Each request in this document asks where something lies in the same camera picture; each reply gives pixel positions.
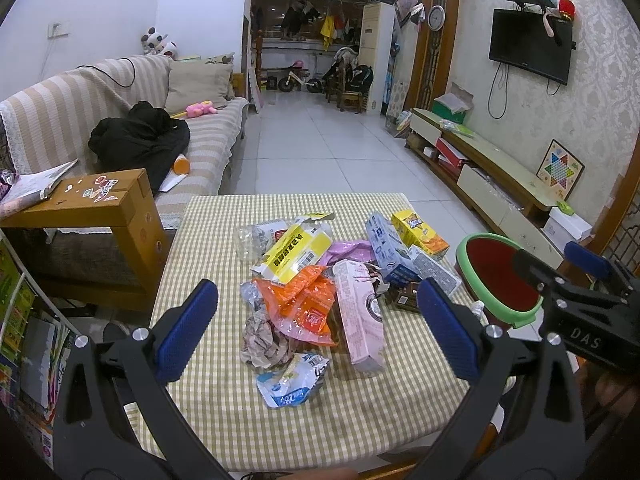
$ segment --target pink plastic wrapper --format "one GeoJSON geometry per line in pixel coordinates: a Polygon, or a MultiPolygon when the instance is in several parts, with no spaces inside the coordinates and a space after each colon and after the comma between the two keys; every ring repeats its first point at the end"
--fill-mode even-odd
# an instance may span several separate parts
{"type": "Polygon", "coordinates": [[[352,242],[334,242],[322,255],[316,265],[330,266],[340,260],[354,262],[372,262],[376,259],[373,247],[368,240],[354,240],[352,242]]]}

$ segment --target white standing air conditioner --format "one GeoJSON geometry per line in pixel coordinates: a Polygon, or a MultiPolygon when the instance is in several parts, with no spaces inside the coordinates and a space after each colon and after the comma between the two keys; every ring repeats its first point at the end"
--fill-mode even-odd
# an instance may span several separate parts
{"type": "Polygon", "coordinates": [[[370,4],[362,11],[358,64],[370,66],[373,70],[373,83],[367,98],[367,114],[380,115],[395,18],[396,10],[388,4],[370,4]]]}

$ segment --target crumpled brown paper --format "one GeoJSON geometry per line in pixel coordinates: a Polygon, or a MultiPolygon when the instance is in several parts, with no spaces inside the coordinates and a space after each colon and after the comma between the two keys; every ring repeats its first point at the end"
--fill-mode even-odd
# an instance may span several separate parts
{"type": "Polygon", "coordinates": [[[296,341],[278,332],[262,307],[248,317],[242,332],[240,359],[256,368],[268,370],[293,359],[296,341]]]}

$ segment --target metal screw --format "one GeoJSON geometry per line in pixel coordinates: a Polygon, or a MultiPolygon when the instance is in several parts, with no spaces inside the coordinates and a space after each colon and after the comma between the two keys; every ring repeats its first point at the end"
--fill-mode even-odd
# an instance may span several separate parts
{"type": "Polygon", "coordinates": [[[497,325],[487,325],[484,331],[492,339],[498,339],[499,337],[502,337],[502,334],[504,334],[504,330],[497,325]]]}
{"type": "Polygon", "coordinates": [[[136,341],[144,341],[147,337],[149,337],[149,329],[141,326],[133,331],[133,339],[136,341]]]}
{"type": "Polygon", "coordinates": [[[562,338],[555,332],[549,332],[546,335],[546,340],[549,341],[553,346],[558,346],[562,342],[562,338]]]}
{"type": "Polygon", "coordinates": [[[77,348],[84,348],[88,344],[89,344],[89,338],[87,336],[79,335],[78,337],[76,337],[76,347],[77,348]]]}

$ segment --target checkered tablecloth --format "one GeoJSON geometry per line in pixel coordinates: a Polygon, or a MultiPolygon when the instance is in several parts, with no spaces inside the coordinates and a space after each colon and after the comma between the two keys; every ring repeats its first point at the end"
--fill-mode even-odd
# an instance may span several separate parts
{"type": "MultiPolygon", "coordinates": [[[[218,312],[182,378],[168,391],[185,419],[227,470],[292,470],[372,456],[440,430],[468,388],[453,375],[418,314],[380,302],[385,372],[357,373],[343,346],[331,358],[325,384],[295,408],[268,408],[255,371],[240,361],[249,315],[238,286],[250,279],[234,251],[238,226],[305,212],[334,212],[337,240],[366,239],[364,222],[410,207],[403,194],[239,195],[196,197],[189,203],[162,276],[152,325],[182,304],[202,278],[216,283],[218,312]]],[[[463,287],[452,298],[470,304],[463,287]]],[[[142,418],[131,415],[143,448],[160,455],[142,418]]]]}

